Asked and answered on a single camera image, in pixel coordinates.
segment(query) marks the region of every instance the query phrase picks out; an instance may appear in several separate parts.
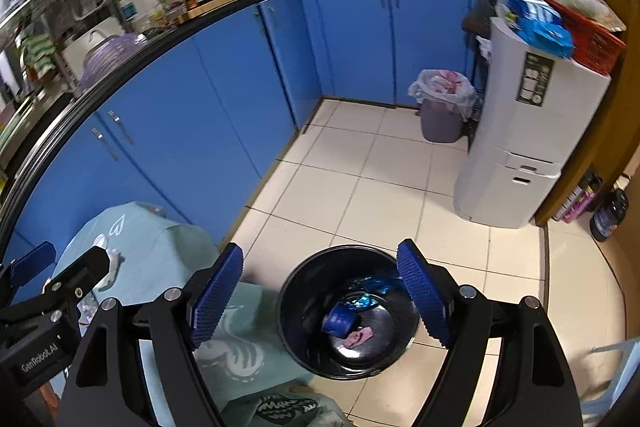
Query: light blue plastic stool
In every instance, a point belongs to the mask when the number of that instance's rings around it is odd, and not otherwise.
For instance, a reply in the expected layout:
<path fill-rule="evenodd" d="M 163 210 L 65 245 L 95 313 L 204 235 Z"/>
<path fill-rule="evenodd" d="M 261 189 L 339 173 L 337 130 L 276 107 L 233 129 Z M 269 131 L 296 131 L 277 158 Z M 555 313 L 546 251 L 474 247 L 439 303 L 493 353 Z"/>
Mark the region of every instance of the light blue plastic stool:
<path fill-rule="evenodd" d="M 618 397 L 625 390 L 626 385 L 631 380 L 636 369 L 640 366 L 640 337 L 619 344 L 612 344 L 611 346 L 596 347 L 591 352 L 602 353 L 603 351 L 613 351 L 614 349 L 622 349 L 623 353 L 618 370 L 611 379 L 609 386 L 602 396 L 594 400 L 580 402 L 582 415 L 587 416 L 587 418 L 584 419 L 585 424 L 596 421 L 613 407 L 613 404 L 615 404 Z"/>

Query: blue textured gripper pad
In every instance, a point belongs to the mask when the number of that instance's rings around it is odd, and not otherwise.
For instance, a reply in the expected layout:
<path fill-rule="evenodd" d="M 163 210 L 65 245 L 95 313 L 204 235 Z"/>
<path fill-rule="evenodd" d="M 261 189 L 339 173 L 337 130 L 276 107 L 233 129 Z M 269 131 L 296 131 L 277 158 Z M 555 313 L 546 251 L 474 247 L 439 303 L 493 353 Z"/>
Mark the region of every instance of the blue textured gripper pad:
<path fill-rule="evenodd" d="M 449 311 L 445 299 L 428 273 L 427 261 L 414 242 L 409 240 L 398 245 L 396 261 L 400 277 L 418 308 L 427 332 L 449 348 L 453 342 Z"/>
<path fill-rule="evenodd" d="M 14 288 L 24 286 L 56 260 L 56 248 L 45 241 L 11 265 L 9 282 Z"/>
<path fill-rule="evenodd" d="M 201 343 L 213 336 L 231 294 L 238 285 L 243 264 L 242 249 L 235 245 L 209 279 L 193 307 L 190 331 L 190 343 L 193 349 L 198 349 Z"/>

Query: white refrigerator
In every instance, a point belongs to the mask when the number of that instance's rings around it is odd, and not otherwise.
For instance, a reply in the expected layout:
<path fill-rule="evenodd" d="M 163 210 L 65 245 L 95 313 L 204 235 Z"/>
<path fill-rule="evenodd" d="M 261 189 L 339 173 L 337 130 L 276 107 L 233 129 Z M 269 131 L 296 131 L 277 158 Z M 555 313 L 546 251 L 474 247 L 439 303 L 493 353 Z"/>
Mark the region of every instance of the white refrigerator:
<path fill-rule="evenodd" d="M 482 115 L 454 188 L 468 221 L 519 229 L 554 186 L 610 76 L 529 46 L 493 18 Z"/>

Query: silver screw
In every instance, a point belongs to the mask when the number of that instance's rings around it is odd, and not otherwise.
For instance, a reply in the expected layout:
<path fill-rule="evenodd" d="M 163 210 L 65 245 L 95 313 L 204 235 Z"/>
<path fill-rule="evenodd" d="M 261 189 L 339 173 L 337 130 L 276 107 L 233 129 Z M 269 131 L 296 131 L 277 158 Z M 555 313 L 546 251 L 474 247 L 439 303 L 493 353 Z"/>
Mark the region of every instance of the silver screw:
<path fill-rule="evenodd" d="M 102 308 L 105 311 L 108 311 L 111 308 L 113 308 L 115 305 L 116 305 L 116 299 L 114 299 L 113 297 L 109 297 L 108 299 L 105 299 L 104 301 L 102 301 L 100 308 Z"/>
<path fill-rule="evenodd" d="M 527 295 L 524 298 L 524 303 L 527 305 L 527 307 L 531 308 L 532 310 L 540 308 L 540 301 L 535 297 L 532 297 L 531 295 Z"/>
<path fill-rule="evenodd" d="M 178 297 L 182 295 L 182 290 L 180 288 L 169 288 L 166 292 L 164 292 L 164 298 L 168 301 L 175 301 Z"/>
<path fill-rule="evenodd" d="M 478 291 L 468 284 L 463 284 L 460 286 L 460 295 L 462 295 L 465 299 L 473 299 L 476 295 L 478 295 Z"/>

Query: white cutting board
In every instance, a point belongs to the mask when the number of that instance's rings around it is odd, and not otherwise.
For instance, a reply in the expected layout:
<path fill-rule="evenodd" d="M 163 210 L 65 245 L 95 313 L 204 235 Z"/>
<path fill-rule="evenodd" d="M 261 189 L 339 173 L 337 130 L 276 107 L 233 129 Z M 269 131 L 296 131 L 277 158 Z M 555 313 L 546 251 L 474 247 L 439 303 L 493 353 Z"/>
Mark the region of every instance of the white cutting board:
<path fill-rule="evenodd" d="M 76 79 L 80 80 L 82 78 L 84 58 L 92 48 L 95 48 L 105 38 L 111 35 L 121 36 L 124 35 L 124 33 L 116 17 L 109 17 L 69 44 L 68 47 L 62 51 L 62 56 L 65 58 L 66 63 L 69 65 L 69 68 L 71 68 Z"/>

